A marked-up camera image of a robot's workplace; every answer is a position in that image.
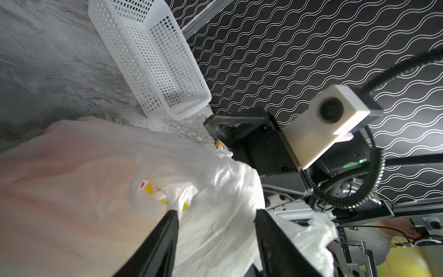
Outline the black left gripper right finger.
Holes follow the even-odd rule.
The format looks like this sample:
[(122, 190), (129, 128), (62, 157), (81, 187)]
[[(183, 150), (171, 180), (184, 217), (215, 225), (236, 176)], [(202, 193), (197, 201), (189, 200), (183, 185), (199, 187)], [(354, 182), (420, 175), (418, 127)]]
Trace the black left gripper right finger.
[(254, 220), (264, 277), (319, 277), (270, 214), (256, 211)]

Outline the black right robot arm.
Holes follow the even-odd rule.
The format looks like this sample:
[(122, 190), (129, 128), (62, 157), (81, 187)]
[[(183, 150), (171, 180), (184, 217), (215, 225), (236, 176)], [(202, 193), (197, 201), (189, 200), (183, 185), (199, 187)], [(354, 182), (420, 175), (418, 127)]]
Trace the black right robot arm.
[(329, 74), (205, 129), (255, 168), (269, 212), (349, 225), (437, 210), (443, 198), (443, 47), (365, 76)]

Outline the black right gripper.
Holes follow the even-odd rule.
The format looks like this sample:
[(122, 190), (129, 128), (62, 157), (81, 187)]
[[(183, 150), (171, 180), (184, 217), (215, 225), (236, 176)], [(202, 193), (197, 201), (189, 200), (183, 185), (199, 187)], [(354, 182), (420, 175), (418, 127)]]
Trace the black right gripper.
[(266, 199), (303, 199), (319, 211), (328, 205), (352, 209), (368, 202), (381, 180), (381, 150), (360, 131), (303, 170), (283, 129), (264, 110), (211, 115), (204, 128), (233, 151), (234, 160), (257, 170)]

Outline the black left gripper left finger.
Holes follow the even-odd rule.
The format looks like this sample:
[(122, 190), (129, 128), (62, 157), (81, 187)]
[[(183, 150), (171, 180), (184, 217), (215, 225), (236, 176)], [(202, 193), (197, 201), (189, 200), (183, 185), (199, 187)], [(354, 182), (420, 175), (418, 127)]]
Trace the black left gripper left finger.
[(179, 231), (178, 213), (168, 211), (116, 277), (172, 276)]

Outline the white printed plastic bag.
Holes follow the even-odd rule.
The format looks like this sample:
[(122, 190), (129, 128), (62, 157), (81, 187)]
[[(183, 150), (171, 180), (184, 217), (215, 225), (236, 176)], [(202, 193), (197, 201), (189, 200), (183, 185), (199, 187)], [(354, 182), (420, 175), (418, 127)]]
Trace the white printed plastic bag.
[(1, 154), (1, 275), (110, 277), (178, 213), (175, 277), (260, 266), (255, 169), (226, 150), (95, 117)]

